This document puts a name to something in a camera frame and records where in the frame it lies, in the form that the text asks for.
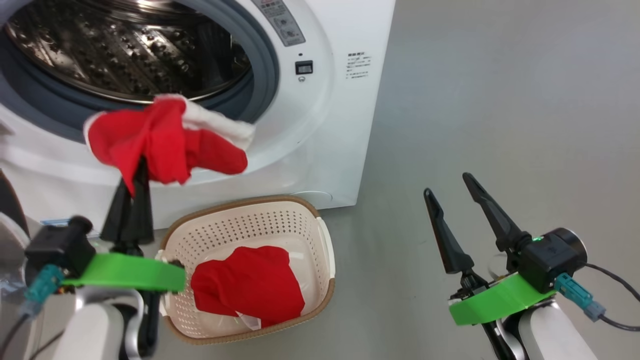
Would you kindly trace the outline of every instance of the white washing machine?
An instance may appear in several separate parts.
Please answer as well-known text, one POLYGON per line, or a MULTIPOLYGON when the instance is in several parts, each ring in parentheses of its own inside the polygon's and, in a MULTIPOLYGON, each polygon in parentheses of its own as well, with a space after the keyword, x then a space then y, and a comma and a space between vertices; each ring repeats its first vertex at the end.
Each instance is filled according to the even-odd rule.
POLYGON ((83 143, 92 113, 180 92, 257 125, 238 176, 152 184, 154 226, 298 193, 356 203, 394 0, 2 0, 0 157, 27 216, 100 228, 119 182, 83 143))

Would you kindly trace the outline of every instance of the laundry basket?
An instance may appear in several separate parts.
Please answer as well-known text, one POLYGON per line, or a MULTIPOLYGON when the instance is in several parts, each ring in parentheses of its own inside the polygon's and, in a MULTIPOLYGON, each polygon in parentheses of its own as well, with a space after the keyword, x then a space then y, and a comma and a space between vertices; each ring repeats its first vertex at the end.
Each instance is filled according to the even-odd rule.
POLYGON ((169 328, 194 345, 244 340, 298 325, 327 306, 335 286, 326 225, 311 204, 293 196, 242 200, 187 215, 169 228, 156 258, 179 260, 185 267, 187 288, 165 295, 161 312, 169 328), (196 309, 189 284, 198 264, 224 260, 240 246, 266 245, 289 252, 289 266, 305 299, 300 317, 252 331, 239 318, 196 309))

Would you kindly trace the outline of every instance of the green bracket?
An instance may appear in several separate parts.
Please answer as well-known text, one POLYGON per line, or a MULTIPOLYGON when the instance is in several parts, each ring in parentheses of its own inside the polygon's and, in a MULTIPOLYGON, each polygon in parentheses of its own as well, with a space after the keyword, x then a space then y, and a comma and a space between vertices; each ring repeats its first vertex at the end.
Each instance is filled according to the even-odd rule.
POLYGON ((107 286, 148 291, 184 290, 184 269, 162 261, 118 253, 96 254, 78 279, 65 279, 62 285, 107 286))
POLYGON ((527 309, 551 297, 556 291, 541 294, 520 274, 510 275, 491 288, 449 306, 456 325, 492 322, 527 309))

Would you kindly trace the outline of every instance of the red garment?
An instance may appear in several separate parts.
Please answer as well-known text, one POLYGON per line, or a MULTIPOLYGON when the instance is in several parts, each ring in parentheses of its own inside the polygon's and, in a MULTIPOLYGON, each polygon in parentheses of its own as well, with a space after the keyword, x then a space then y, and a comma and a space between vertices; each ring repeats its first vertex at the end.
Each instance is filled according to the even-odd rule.
POLYGON ((199 264, 191 277, 196 308, 219 315, 260 318, 262 328, 300 316, 305 301, 279 247, 239 247, 226 260, 199 264))
POLYGON ((104 113, 88 129, 90 149, 100 162, 120 169, 132 195, 140 156, 147 159, 149 178, 163 184, 184 184, 194 167, 224 174, 244 171, 242 149, 212 131, 183 128, 185 109, 183 100, 166 98, 143 111, 104 113))

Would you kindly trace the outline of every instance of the floor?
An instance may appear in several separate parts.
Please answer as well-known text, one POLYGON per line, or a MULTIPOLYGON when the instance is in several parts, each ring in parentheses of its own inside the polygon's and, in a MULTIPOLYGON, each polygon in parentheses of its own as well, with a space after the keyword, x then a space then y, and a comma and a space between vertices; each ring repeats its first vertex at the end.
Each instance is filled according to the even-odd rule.
MULTIPOLYGON (((430 186, 486 275, 497 251, 464 171, 523 229, 570 227, 591 261, 638 285, 635 3, 398 0, 358 204, 322 212, 337 261, 329 306, 226 345, 190 346, 162 326, 154 359, 493 359, 481 329, 448 315, 458 278, 444 274, 422 200, 430 186)), ((640 323, 613 281, 577 278, 611 317, 640 323)), ((600 359, 637 357, 636 334, 562 305, 600 359)))

